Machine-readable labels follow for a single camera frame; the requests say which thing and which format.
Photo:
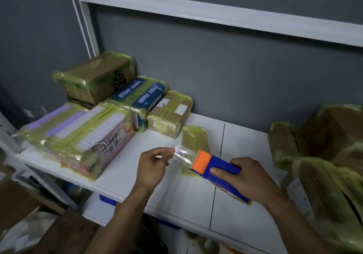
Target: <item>white label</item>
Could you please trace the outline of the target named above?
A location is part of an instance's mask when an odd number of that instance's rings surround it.
[[[34,118],[33,114],[30,111],[24,109],[24,112],[27,114],[27,116]]]
[[[300,179],[297,178],[293,180],[293,182],[286,188],[286,191],[288,192],[290,199],[296,204],[305,218],[308,220],[314,218],[314,211],[306,196],[304,188],[302,187]]]
[[[164,106],[164,104],[166,105],[166,104],[168,104],[168,102],[169,102],[169,99],[166,99],[166,98],[163,98],[158,104],[157,104],[157,106],[159,106],[159,107],[163,107]]]
[[[176,108],[175,113],[179,115],[183,115],[188,106],[184,104],[179,104],[178,108]]]
[[[0,172],[0,181],[2,181],[2,179],[5,178],[5,177],[6,177],[6,174],[3,173],[3,172]]]
[[[135,128],[139,129],[139,122],[137,121],[137,113],[133,112],[133,123]]]

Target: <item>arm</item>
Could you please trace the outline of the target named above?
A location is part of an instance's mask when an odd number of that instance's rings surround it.
[[[295,204],[286,197],[257,160],[232,159],[241,167],[237,174],[211,168],[211,173],[227,181],[245,197],[261,203],[273,217],[288,253],[330,253],[320,235]]]
[[[163,179],[173,153],[173,148],[159,147],[141,154],[133,189],[122,203],[117,203],[102,235],[85,254],[130,252],[141,215],[152,192]]]

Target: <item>left hand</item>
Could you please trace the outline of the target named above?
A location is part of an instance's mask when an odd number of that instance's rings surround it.
[[[140,155],[139,166],[134,187],[146,189],[150,194],[161,182],[165,175],[168,160],[173,157],[174,148],[158,147],[143,152]]]

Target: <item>hand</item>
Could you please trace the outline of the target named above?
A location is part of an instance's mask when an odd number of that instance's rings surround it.
[[[174,151],[174,148],[158,147],[143,152],[140,155],[134,187],[141,187],[152,194],[163,179],[165,167],[169,165],[168,160],[173,157]]]
[[[230,163],[241,167],[241,172],[234,175],[217,168],[211,168],[210,172],[230,183],[243,196],[264,206],[276,201],[276,198],[286,198],[257,160],[239,157]]]

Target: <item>right hand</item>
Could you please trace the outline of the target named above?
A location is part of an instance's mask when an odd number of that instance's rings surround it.
[[[241,195],[264,206],[275,202],[276,198],[286,198],[257,160],[239,157],[230,163],[241,167],[241,172],[235,175],[218,168],[211,168],[210,172],[230,183]]]

